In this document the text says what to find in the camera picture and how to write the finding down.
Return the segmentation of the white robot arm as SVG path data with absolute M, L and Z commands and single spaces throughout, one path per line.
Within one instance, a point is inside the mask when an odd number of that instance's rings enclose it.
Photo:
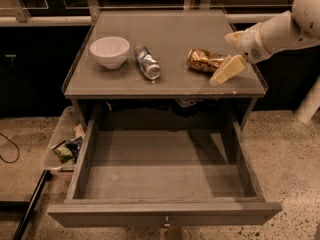
M 285 50 L 300 50 L 320 43 L 320 0 L 294 0 L 285 11 L 244 31 L 225 35 L 237 54 L 228 55 L 210 79 L 211 85 L 222 84 L 244 70 Z

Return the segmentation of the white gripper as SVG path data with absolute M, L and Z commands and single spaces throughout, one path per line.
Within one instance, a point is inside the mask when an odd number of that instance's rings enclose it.
M 236 43 L 236 51 L 240 55 L 228 55 L 223 60 L 209 80 L 212 86 L 225 83 L 241 73 L 245 69 L 247 61 L 251 64 L 257 64 L 271 57 L 271 53 L 263 44 L 261 27 L 262 24 L 257 23 L 244 31 L 236 31 L 224 36 L 229 44 Z

